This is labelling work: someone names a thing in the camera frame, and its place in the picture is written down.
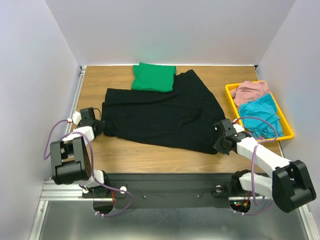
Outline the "black t shirt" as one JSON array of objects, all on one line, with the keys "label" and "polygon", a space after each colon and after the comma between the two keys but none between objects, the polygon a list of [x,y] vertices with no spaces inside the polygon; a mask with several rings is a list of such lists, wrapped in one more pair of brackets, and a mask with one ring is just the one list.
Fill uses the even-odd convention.
[{"label": "black t shirt", "polygon": [[169,93],[108,88],[101,118],[109,137],[214,155],[225,114],[191,69],[174,76]]}]

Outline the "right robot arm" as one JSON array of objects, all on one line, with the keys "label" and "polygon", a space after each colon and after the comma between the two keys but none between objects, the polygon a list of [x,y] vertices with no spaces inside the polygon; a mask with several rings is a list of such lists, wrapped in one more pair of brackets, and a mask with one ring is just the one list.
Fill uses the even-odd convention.
[{"label": "right robot arm", "polygon": [[307,166],[301,160],[291,161],[264,147],[237,120],[221,120],[214,125],[219,135],[214,144],[217,152],[231,151],[258,165],[266,176],[253,169],[236,172],[231,177],[230,189],[235,195],[251,192],[271,199],[283,212],[290,213],[317,198]]}]

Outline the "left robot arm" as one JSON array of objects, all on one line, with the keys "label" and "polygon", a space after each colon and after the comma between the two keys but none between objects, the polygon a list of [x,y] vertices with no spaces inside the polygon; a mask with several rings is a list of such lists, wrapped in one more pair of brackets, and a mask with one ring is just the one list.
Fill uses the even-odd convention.
[{"label": "left robot arm", "polygon": [[111,193],[108,175],[92,166],[92,141],[102,134],[105,123],[96,118],[95,108],[75,111],[67,123],[74,124],[74,130],[62,139],[49,143],[51,177],[56,185],[78,184],[84,191],[106,197]]}]

